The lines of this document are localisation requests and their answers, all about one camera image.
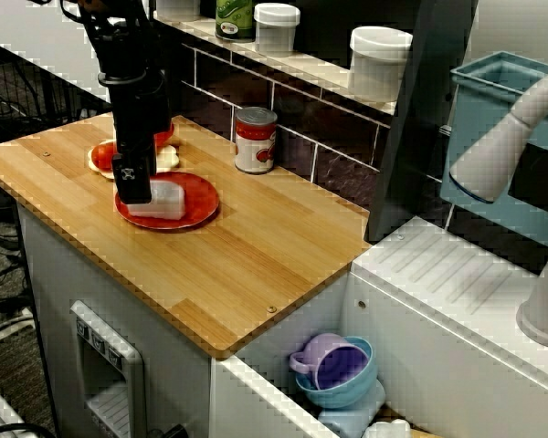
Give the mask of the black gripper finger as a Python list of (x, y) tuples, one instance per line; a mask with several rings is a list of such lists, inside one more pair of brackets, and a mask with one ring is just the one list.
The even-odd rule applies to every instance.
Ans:
[(115, 153), (111, 160), (114, 180), (124, 204), (152, 201), (151, 177), (156, 173), (156, 161), (150, 155)]

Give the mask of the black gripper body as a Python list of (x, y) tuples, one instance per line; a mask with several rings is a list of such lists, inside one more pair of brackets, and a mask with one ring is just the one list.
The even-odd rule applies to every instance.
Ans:
[(167, 80), (159, 68), (141, 72), (115, 68), (107, 73), (116, 131), (112, 159), (116, 178), (147, 178), (156, 174), (154, 136), (168, 131), (171, 111)]

